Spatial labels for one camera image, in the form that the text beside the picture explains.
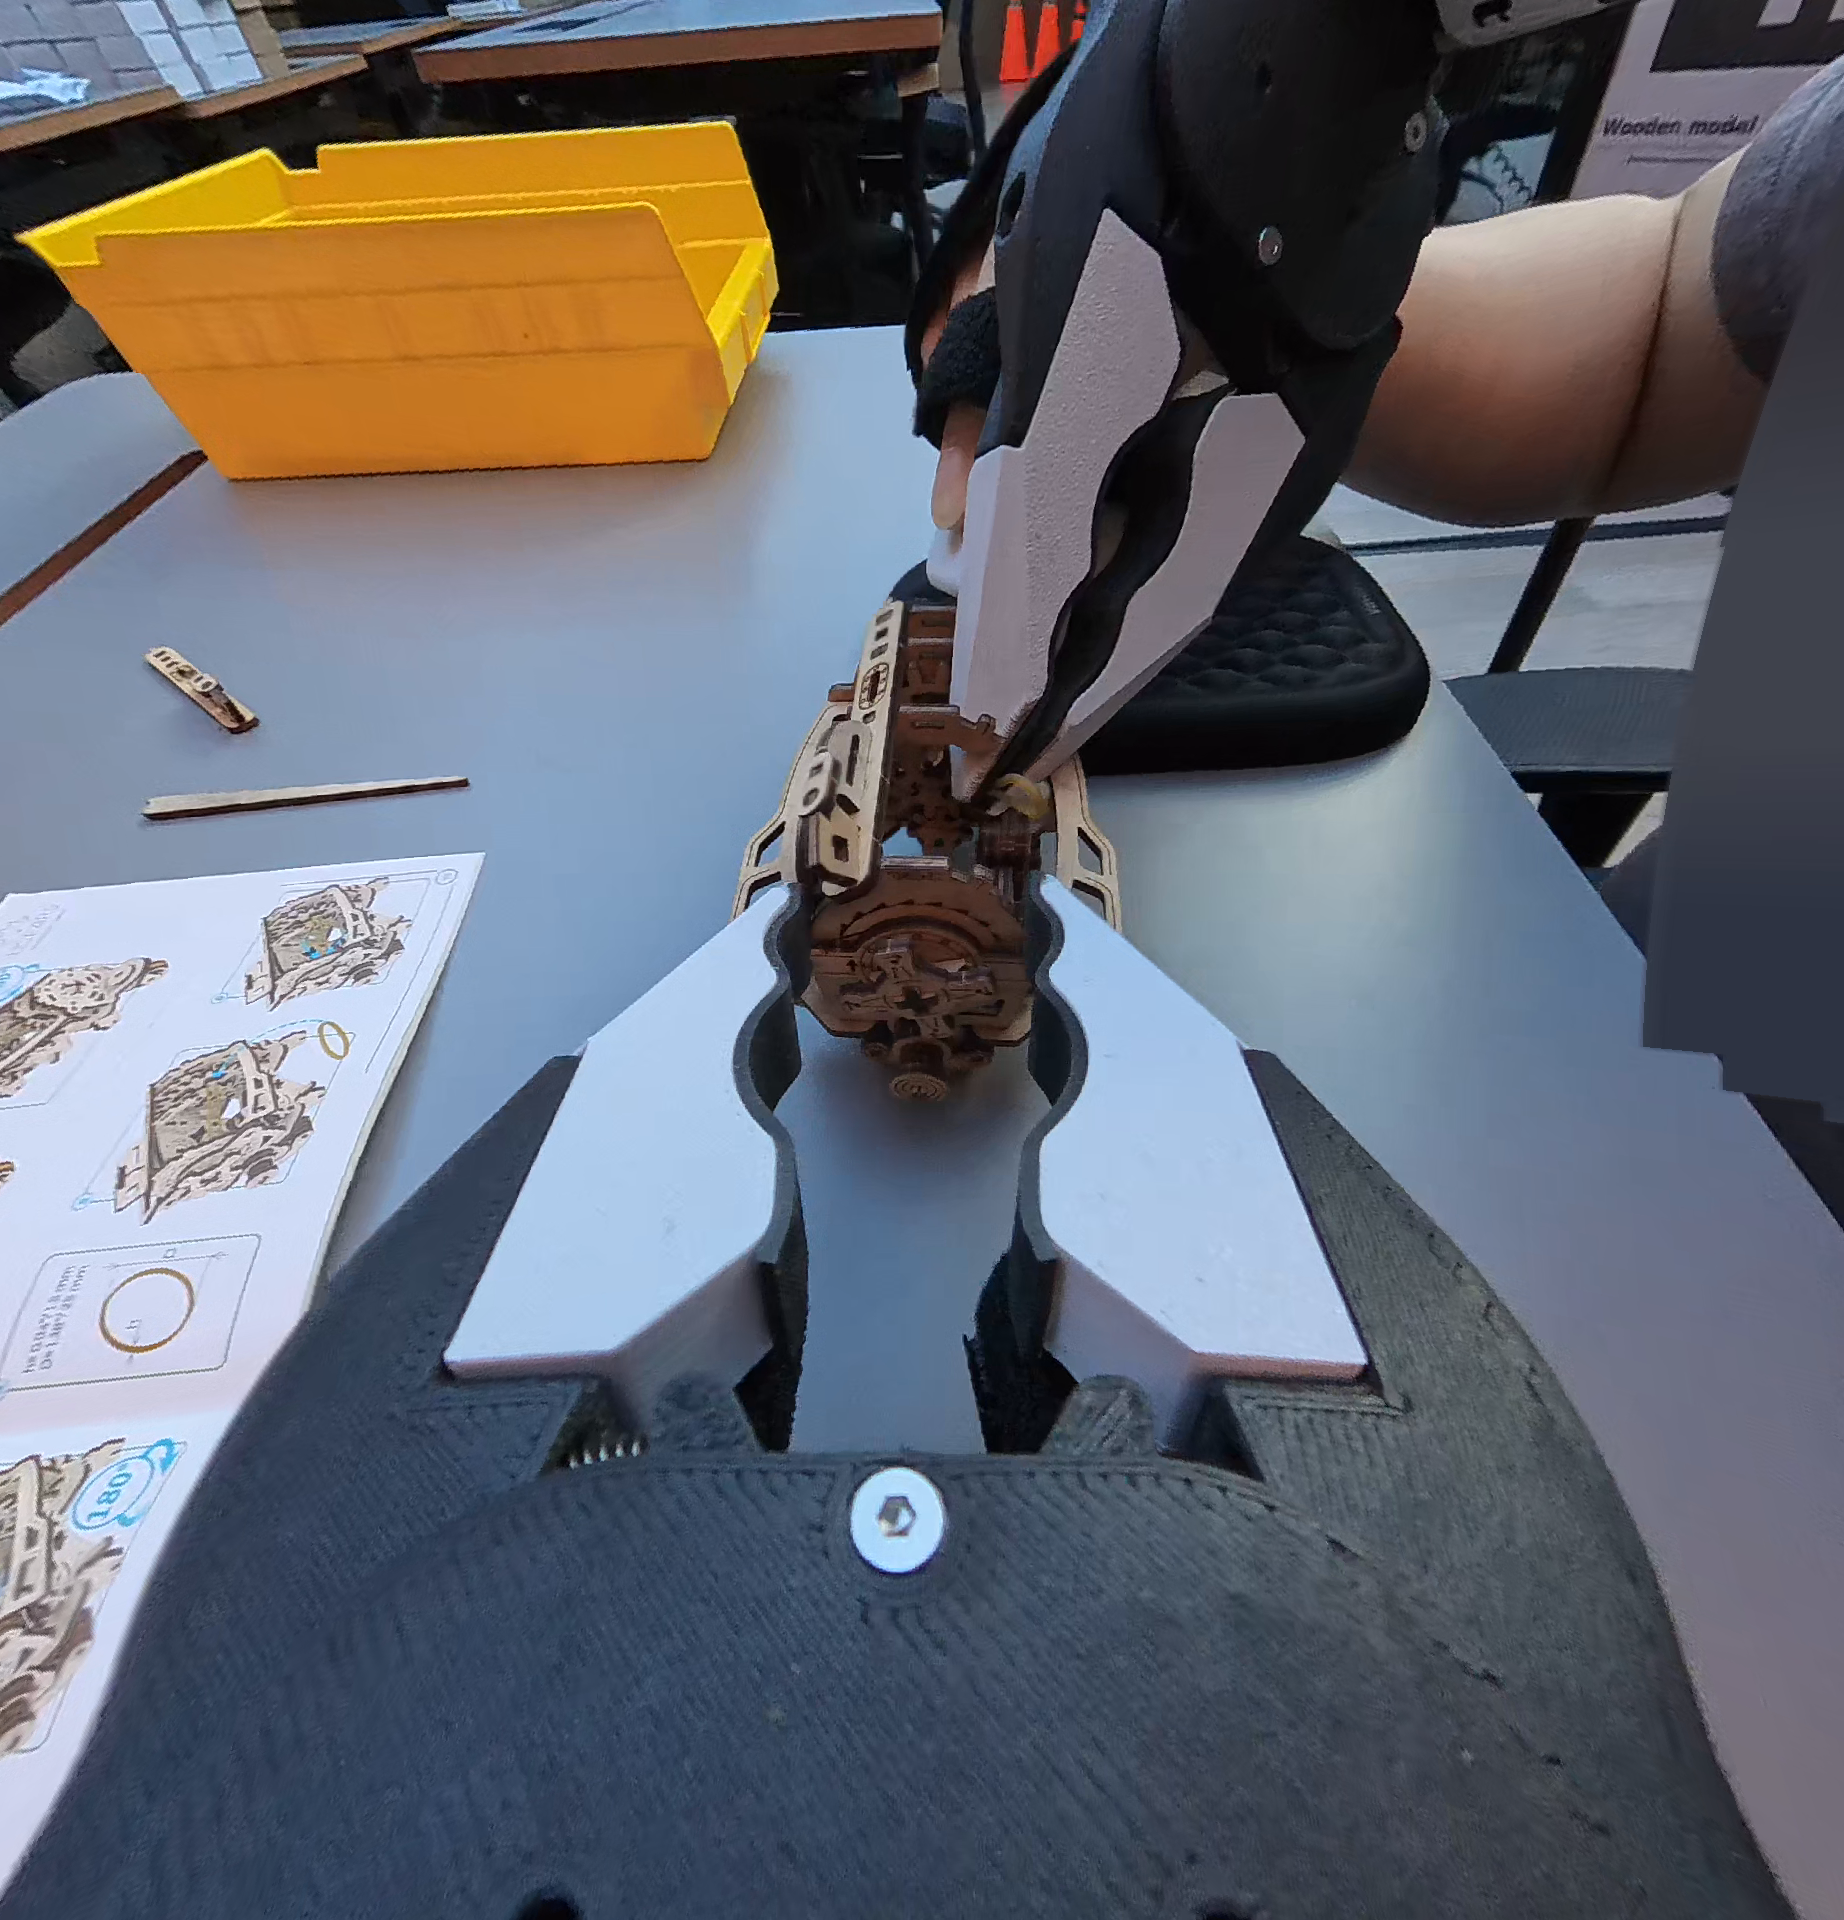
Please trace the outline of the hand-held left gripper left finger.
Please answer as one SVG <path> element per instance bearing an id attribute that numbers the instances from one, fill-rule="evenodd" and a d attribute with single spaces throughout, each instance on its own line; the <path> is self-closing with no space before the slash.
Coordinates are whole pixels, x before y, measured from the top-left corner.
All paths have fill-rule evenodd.
<path id="1" fill-rule="evenodd" d="M 811 967 L 807 904 L 770 885 L 592 1034 L 444 1353 L 454 1378 L 605 1381 L 637 1428 L 706 1381 L 789 1452 L 811 1290 L 776 1109 Z"/>

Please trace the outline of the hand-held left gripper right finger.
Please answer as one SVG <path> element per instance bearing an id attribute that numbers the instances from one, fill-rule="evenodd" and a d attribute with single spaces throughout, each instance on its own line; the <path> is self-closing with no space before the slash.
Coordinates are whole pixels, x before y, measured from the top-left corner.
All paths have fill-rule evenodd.
<path id="1" fill-rule="evenodd" d="M 978 1306 L 991 1454 L 1036 1454 L 1079 1381 L 1135 1381 L 1186 1448 L 1218 1381 L 1376 1381 L 1244 1045 L 1066 885 L 1029 902 L 1031 1080 L 1014 1241 Z"/>

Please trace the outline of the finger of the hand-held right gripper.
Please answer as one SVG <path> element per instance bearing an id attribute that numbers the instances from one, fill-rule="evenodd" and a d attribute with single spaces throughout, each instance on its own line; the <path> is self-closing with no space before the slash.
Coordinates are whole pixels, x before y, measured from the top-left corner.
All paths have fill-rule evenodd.
<path id="1" fill-rule="evenodd" d="M 1049 777 L 1212 618 L 1304 435 L 1274 395 L 1167 400 L 1116 456 L 1056 612 L 1051 679 L 1006 747 Z"/>
<path id="2" fill-rule="evenodd" d="M 998 446 L 967 478 L 954 708 L 978 729 L 957 748 L 957 786 L 999 773 L 1049 691 L 1056 616 L 1092 572 L 1106 478 L 1166 406 L 1176 373 L 1166 265 L 1106 211 L 1024 446 Z"/>

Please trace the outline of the wooden mechanical model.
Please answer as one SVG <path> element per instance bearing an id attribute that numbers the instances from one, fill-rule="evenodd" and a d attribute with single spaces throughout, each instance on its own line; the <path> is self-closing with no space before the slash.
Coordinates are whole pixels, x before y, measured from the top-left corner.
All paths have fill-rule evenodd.
<path id="1" fill-rule="evenodd" d="M 735 902 L 741 918 L 776 885 L 801 890 L 814 916 L 802 1007 L 911 1103 L 939 1103 L 1029 1039 L 1036 875 L 1125 928 L 1118 852 L 1075 756 L 1038 777 L 1055 802 L 1040 827 L 957 795 L 957 748 L 978 729 L 954 708 L 957 626 L 920 590 L 874 612 L 860 667 L 830 690 Z"/>

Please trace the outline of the person's right forearm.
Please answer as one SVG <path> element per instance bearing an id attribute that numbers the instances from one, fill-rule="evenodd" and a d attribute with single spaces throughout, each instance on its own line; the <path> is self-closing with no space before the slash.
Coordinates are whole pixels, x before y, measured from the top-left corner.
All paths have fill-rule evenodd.
<path id="1" fill-rule="evenodd" d="M 1840 192 L 1844 58 L 1681 197 L 1432 231 L 1345 486 L 1465 526 L 1734 489 Z"/>

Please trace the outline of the small wooden model part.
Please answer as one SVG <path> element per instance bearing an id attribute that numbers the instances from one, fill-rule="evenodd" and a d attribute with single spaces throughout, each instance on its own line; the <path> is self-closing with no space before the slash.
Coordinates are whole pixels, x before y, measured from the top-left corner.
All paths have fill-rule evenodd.
<path id="1" fill-rule="evenodd" d="M 143 657 L 174 691 L 181 691 L 195 708 L 206 711 L 216 728 L 227 733 L 251 733 L 260 728 L 253 708 L 235 700 L 214 673 L 199 669 L 189 657 L 172 647 L 154 647 Z"/>

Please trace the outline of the person's right hand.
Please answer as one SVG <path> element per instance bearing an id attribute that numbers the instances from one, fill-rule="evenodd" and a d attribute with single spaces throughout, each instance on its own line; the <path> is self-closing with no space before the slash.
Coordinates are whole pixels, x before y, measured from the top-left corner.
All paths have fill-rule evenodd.
<path id="1" fill-rule="evenodd" d="M 960 533 L 965 525 L 967 479 L 983 446 L 983 416 L 988 406 L 974 400 L 957 400 L 944 416 L 933 478 L 933 526 L 939 533 Z"/>

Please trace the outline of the black mesh chair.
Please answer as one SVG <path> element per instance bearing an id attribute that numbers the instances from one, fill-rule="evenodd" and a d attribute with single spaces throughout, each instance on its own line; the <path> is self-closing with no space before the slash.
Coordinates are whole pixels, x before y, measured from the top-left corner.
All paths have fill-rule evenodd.
<path id="1" fill-rule="evenodd" d="M 1286 773 L 1396 747 L 1432 687 L 1428 657 L 1366 564 L 1323 540 L 1286 542 L 1230 587 L 1215 618 L 1083 747 L 1092 777 Z M 1506 669 L 1450 682 L 1467 717 L 1637 943 L 1656 836 L 1612 852 L 1667 795 L 1692 676 L 1682 667 Z"/>

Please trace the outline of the printed paper sign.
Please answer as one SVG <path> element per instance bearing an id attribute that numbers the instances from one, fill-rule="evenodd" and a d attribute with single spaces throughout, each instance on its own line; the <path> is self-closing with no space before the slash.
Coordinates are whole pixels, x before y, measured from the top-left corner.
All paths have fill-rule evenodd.
<path id="1" fill-rule="evenodd" d="M 1844 56 L 1844 3 L 1637 3 L 1574 201 L 1673 197 Z"/>

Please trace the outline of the illustrated instruction booklet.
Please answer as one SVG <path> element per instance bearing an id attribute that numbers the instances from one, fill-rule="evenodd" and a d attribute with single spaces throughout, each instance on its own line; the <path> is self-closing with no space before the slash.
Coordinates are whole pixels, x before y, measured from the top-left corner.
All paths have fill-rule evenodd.
<path id="1" fill-rule="evenodd" d="M 0 902 L 0 1886 L 304 1314 L 479 866 Z"/>

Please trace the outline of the thin wooden stick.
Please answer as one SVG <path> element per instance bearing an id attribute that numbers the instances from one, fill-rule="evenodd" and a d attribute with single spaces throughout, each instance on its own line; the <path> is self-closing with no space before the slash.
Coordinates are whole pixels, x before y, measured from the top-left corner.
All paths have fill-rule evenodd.
<path id="1" fill-rule="evenodd" d="M 141 815 L 154 827 L 184 819 L 218 819 L 228 813 L 309 809 L 353 799 L 397 799 L 467 791 L 471 777 L 392 777 L 392 781 L 336 781 L 336 783 L 287 783 L 260 791 L 205 791 L 191 798 L 154 798 Z"/>

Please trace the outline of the yellow plastic bin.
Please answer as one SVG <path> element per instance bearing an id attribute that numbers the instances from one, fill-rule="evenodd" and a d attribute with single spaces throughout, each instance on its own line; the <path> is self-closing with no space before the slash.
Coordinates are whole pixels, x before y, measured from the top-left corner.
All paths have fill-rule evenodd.
<path id="1" fill-rule="evenodd" d="M 257 151 L 24 245 L 228 479 L 706 460 L 779 288 L 728 121 Z"/>

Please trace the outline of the stack of white boxes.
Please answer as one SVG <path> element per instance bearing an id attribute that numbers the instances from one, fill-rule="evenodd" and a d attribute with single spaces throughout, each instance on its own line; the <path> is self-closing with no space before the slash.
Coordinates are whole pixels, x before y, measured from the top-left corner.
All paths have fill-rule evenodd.
<path id="1" fill-rule="evenodd" d="M 249 79 L 264 76 L 264 61 L 284 51 L 260 3 L 118 3 L 118 14 L 159 71 L 222 67 Z"/>

